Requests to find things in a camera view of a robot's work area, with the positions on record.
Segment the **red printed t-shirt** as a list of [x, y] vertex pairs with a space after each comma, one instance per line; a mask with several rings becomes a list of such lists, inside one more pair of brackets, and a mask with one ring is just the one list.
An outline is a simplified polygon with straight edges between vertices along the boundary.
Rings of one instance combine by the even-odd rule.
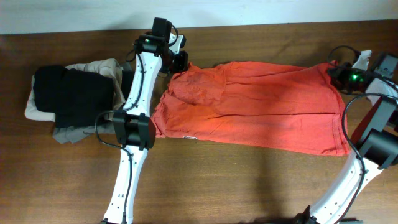
[[345, 104], [328, 69], [327, 63], [189, 65], [171, 78], [155, 108], [157, 136], [346, 155]]

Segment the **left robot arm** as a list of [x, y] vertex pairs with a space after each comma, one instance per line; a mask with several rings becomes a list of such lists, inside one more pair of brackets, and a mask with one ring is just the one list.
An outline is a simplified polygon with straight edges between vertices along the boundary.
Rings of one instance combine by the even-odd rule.
[[158, 74], [187, 69], [183, 50], [186, 38], [167, 19], [156, 17], [152, 29], [134, 42], [136, 67], [128, 98], [112, 110], [113, 126], [121, 152], [118, 174], [103, 223], [132, 223], [134, 198], [148, 150], [155, 143], [155, 126], [150, 118], [150, 101]]

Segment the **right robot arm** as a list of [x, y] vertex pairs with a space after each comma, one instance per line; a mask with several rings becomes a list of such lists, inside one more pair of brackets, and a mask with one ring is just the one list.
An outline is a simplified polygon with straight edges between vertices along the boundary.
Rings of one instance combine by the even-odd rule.
[[373, 104], [352, 135], [343, 131], [351, 152], [326, 193], [293, 223], [345, 223], [345, 216], [362, 189], [384, 169], [397, 164], [397, 136], [385, 130], [397, 129], [397, 85], [392, 75], [397, 57], [383, 52], [373, 65], [370, 50], [354, 50], [353, 63], [330, 62], [328, 74], [339, 90], [359, 91], [356, 100], [369, 98]]

